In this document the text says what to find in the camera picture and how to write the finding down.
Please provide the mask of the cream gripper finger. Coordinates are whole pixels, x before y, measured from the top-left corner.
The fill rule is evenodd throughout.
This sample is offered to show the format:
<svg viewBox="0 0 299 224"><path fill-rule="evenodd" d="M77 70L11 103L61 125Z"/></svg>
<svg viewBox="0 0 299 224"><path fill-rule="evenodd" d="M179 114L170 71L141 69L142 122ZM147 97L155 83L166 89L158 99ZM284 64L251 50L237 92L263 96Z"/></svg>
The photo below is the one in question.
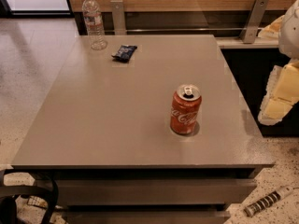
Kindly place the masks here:
<svg viewBox="0 0 299 224"><path fill-rule="evenodd" d="M284 16L280 16L274 21L272 21L269 25L264 27L261 32L258 34L260 38L268 38L268 39L278 39L279 29L281 27L281 23L283 21Z"/></svg>
<svg viewBox="0 0 299 224"><path fill-rule="evenodd" d="M267 126L275 125L281 122L298 102L299 61L291 59L283 67L275 65L270 72L258 121Z"/></svg>

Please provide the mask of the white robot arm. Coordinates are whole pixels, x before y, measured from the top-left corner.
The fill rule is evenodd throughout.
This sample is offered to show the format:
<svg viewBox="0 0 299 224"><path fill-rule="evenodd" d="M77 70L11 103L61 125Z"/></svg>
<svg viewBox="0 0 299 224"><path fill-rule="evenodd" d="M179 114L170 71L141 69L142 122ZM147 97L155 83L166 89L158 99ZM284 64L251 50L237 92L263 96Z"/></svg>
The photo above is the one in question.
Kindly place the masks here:
<svg viewBox="0 0 299 224"><path fill-rule="evenodd" d="M299 102L299 0L280 20L278 49L290 61L270 72L258 115L258 121L267 126L281 122Z"/></svg>

